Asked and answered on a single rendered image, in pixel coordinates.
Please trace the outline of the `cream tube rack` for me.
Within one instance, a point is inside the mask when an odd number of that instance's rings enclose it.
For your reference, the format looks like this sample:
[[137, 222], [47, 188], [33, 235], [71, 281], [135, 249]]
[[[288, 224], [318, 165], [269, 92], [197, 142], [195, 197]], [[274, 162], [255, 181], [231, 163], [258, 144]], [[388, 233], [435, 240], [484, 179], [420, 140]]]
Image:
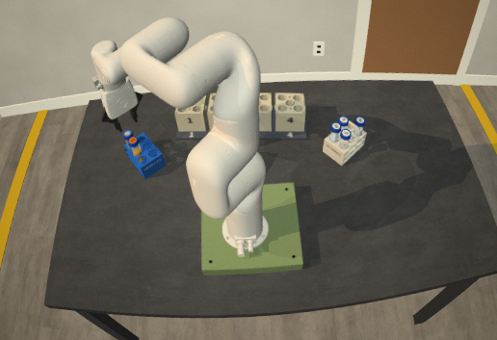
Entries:
[[[353, 124], [352, 122], [349, 121], [347, 129], [349, 129], [352, 132], [352, 136], [350, 138], [349, 145], [348, 145], [347, 149], [341, 149], [339, 147], [340, 136], [339, 136], [339, 140], [337, 143], [332, 143], [329, 140], [330, 135], [327, 136], [324, 140], [323, 152], [326, 155], [328, 155], [330, 158], [332, 158], [334, 161], [336, 161], [341, 166], [343, 166], [362, 146], [364, 146], [364, 143], [365, 143], [365, 139], [366, 139], [366, 135], [367, 135], [366, 132], [362, 131], [362, 135], [360, 137], [357, 137], [356, 135], [353, 134], [354, 126], [355, 126], [355, 124]], [[352, 138], [354, 138], [355, 142], [352, 140]]]

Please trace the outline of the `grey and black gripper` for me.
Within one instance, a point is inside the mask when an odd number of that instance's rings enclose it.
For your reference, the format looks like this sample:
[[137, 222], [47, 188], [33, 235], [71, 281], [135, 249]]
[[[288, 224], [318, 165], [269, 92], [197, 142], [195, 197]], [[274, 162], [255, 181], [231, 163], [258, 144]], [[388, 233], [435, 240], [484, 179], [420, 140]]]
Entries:
[[[102, 122], [113, 123], [116, 129], [122, 132], [118, 117], [127, 111], [130, 111], [132, 119], [138, 122], [137, 107], [143, 96], [139, 92], [134, 91], [128, 77], [125, 78], [124, 84], [117, 90], [106, 92], [102, 89], [100, 90], [100, 94], [102, 104], [104, 103], [104, 110], [100, 118]], [[108, 98], [109, 101], [107, 100]]]

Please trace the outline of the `cream bucket adapter with holes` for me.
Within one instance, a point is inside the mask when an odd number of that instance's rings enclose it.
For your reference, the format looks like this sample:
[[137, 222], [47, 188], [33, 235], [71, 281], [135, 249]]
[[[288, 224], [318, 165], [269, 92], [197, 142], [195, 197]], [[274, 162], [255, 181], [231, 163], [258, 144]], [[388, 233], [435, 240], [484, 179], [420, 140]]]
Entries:
[[206, 131], [208, 121], [207, 94], [200, 100], [193, 107], [175, 110], [175, 118], [179, 132]]
[[276, 93], [275, 131], [304, 132], [304, 122], [303, 93]]
[[[272, 94], [260, 93], [259, 98], [259, 131], [272, 131]], [[267, 111], [268, 110], [268, 111]], [[266, 112], [262, 112], [266, 111]]]
[[208, 111], [207, 111], [207, 116], [208, 116], [208, 122], [209, 122], [209, 128], [210, 130], [213, 128], [213, 103], [215, 99], [215, 93], [210, 93], [210, 99], [209, 99], [209, 105], [208, 105]]

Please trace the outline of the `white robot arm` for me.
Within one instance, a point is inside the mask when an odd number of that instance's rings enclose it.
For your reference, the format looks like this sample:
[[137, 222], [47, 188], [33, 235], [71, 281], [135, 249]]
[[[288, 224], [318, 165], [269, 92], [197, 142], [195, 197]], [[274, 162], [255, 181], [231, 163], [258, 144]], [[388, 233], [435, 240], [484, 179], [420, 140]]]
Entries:
[[266, 166], [257, 151], [259, 63], [241, 36], [222, 31], [167, 64], [188, 40], [188, 26], [175, 17], [155, 21], [119, 49], [114, 41], [103, 40], [92, 49], [97, 73], [92, 83], [111, 92], [129, 75], [178, 109], [194, 106], [219, 85], [213, 103], [214, 126], [191, 150], [186, 167], [198, 207], [210, 218], [225, 218], [222, 235], [244, 257], [245, 249], [253, 252], [269, 232], [266, 219], [261, 220]]

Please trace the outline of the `blue tube rack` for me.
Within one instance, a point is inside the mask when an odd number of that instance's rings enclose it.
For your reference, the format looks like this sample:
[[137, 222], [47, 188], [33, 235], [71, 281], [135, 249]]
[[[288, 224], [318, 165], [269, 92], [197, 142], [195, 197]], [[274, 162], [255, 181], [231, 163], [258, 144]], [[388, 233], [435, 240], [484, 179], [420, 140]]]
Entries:
[[[142, 150], [141, 155], [134, 156], [132, 149], [129, 149], [127, 147], [127, 144], [124, 145], [124, 148], [127, 153], [127, 156], [129, 155], [128, 156], [129, 159], [130, 160], [132, 159], [131, 160], [132, 163], [135, 165], [138, 171], [140, 171], [144, 179], [147, 179], [150, 175], [163, 168], [166, 164], [163, 154], [160, 152], [160, 150], [154, 145], [154, 143], [148, 138], [148, 136], [145, 133], [142, 133], [141, 135], [137, 136], [137, 138], [139, 139], [139, 144]], [[139, 160], [142, 157], [144, 157], [144, 160], [139, 162]]]

